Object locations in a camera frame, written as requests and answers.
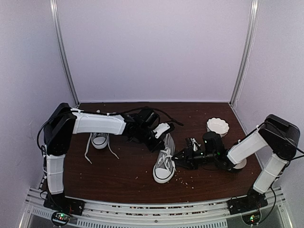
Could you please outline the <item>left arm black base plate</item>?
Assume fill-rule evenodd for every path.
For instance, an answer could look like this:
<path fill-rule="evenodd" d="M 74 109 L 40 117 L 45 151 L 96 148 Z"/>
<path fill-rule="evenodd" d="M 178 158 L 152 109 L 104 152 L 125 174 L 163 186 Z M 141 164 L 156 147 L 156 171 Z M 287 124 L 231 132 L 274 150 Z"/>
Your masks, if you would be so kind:
<path fill-rule="evenodd" d="M 55 211 L 61 211 L 69 215 L 81 216 L 85 202 L 79 199 L 67 198 L 64 195 L 47 195 L 43 206 Z"/>

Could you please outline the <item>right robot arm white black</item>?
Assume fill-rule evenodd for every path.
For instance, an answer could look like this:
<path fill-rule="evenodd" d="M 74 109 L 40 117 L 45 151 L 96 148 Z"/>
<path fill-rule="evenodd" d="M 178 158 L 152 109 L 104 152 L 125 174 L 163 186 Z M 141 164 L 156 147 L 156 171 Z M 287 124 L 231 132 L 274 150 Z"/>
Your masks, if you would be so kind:
<path fill-rule="evenodd" d="M 296 125 L 270 114 L 229 149 L 225 148 L 219 133 L 208 130 L 202 136 L 203 148 L 200 148 L 194 138 L 187 138 L 186 148 L 174 155 L 172 160 L 189 170 L 213 162 L 220 170 L 236 171 L 244 168 L 249 157 L 268 152 L 268 161 L 243 201 L 246 209 L 252 210 L 261 203 L 262 195 L 280 178 L 290 162 L 297 158 L 296 154 L 301 152 L 298 148 L 300 134 Z"/>

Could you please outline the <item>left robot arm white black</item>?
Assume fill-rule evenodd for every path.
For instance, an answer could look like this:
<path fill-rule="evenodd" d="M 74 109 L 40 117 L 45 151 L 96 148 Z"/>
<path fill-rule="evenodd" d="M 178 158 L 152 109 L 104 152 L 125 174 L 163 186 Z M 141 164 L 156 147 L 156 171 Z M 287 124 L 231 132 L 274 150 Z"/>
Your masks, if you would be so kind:
<path fill-rule="evenodd" d="M 38 147 L 44 156 L 50 204 L 58 211 L 68 207 L 64 193 L 64 162 L 74 134 L 123 135 L 154 152 L 165 148 L 164 138 L 178 123 L 163 110 L 152 107 L 98 113 L 60 103 L 38 132 L 43 134 L 44 143 L 38 144 Z"/>

